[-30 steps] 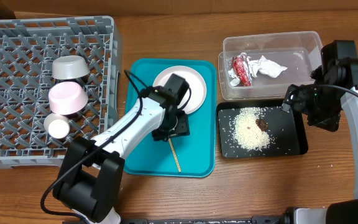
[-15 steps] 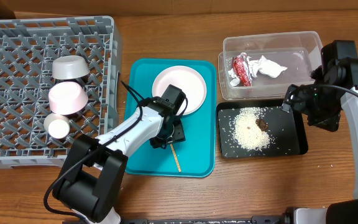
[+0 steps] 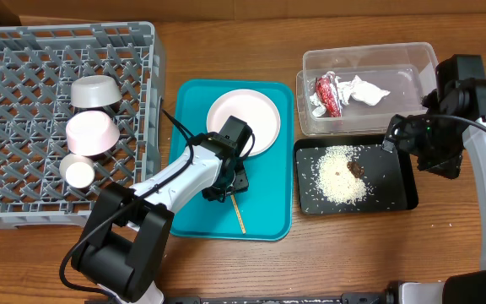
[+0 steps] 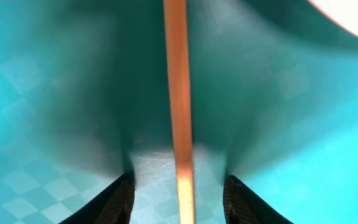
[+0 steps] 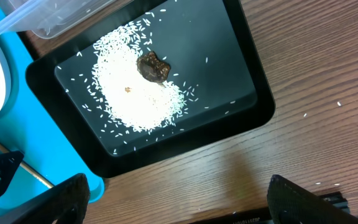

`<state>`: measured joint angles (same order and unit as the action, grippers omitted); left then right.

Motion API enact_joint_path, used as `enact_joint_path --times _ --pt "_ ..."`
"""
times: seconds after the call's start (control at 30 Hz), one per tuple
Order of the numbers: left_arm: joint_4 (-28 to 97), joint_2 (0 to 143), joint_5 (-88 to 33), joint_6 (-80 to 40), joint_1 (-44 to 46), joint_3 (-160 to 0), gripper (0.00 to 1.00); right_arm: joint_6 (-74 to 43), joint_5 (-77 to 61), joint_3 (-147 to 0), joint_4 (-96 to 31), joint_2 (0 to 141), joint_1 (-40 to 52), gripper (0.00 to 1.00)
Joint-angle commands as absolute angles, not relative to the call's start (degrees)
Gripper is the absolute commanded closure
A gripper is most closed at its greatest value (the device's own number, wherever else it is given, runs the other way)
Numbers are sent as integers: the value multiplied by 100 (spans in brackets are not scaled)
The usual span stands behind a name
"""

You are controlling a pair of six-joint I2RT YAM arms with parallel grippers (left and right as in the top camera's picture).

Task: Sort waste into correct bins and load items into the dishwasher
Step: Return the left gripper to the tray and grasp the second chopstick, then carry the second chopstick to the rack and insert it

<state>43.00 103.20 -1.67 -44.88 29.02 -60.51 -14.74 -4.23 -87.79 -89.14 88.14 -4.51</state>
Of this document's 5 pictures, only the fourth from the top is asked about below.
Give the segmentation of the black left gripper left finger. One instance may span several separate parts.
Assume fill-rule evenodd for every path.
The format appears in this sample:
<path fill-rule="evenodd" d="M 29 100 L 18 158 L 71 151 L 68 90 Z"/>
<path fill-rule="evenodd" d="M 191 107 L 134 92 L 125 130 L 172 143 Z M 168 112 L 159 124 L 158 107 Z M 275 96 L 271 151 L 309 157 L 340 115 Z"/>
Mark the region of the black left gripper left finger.
<path fill-rule="evenodd" d="M 135 198 L 132 173 L 122 174 L 60 224 L 129 224 Z"/>

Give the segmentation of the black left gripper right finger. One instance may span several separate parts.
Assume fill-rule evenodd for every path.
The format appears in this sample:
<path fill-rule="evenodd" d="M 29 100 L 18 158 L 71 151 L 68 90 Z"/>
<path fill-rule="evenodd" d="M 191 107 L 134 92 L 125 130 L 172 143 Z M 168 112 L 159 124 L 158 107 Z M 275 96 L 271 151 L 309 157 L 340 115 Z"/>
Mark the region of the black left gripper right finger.
<path fill-rule="evenodd" d="M 234 175 L 224 181 L 226 224 L 292 224 Z"/>

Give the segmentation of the wooden chopstick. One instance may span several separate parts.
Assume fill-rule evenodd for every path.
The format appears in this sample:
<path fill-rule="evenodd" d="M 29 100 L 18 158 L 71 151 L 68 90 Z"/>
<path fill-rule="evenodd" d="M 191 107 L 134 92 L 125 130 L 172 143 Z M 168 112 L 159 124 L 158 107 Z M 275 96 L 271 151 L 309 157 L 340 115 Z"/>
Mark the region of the wooden chopstick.
<path fill-rule="evenodd" d="M 180 223 L 195 224 L 186 1 L 164 0 L 163 12 Z"/>

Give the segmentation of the large pink plate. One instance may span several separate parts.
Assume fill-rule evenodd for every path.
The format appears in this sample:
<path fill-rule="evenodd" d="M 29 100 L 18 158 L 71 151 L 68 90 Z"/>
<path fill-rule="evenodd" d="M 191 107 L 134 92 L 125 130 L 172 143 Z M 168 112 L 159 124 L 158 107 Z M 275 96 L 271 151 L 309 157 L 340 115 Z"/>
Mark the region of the large pink plate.
<path fill-rule="evenodd" d="M 336 24 L 358 37 L 358 0 L 308 0 Z"/>

